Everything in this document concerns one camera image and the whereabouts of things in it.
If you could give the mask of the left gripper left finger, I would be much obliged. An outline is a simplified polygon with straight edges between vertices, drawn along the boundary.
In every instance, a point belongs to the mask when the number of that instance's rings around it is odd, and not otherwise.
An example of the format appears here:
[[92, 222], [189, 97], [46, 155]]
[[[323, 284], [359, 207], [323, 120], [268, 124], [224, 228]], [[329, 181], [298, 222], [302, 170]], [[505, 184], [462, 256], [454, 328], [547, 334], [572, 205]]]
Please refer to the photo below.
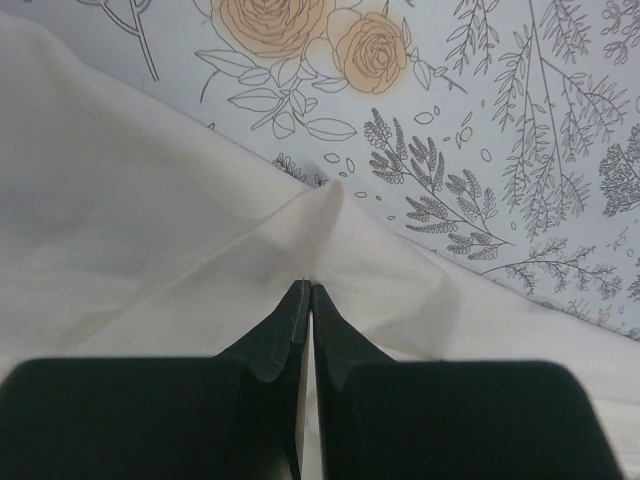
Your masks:
[[297, 479], [311, 285], [205, 357], [39, 358], [1, 385], [5, 479]]

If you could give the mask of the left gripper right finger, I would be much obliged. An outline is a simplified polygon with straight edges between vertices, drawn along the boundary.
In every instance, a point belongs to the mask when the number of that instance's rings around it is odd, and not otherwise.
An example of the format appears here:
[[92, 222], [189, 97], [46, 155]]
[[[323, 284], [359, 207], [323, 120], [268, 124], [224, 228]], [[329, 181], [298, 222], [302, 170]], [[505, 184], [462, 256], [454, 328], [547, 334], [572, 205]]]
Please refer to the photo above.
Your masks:
[[327, 479], [619, 479], [577, 379], [544, 361], [397, 361], [311, 292]]

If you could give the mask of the white t-shirt red print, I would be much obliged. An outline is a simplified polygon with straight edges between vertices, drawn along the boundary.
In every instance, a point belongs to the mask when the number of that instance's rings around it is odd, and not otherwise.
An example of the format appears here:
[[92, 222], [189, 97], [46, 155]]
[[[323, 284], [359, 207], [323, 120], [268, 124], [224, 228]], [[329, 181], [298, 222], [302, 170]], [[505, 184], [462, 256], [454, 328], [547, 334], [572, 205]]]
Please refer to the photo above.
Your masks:
[[1, 370], [216, 354], [297, 279], [398, 359], [539, 359], [588, 392], [639, 475], [639, 347], [410, 242], [1, 18]]

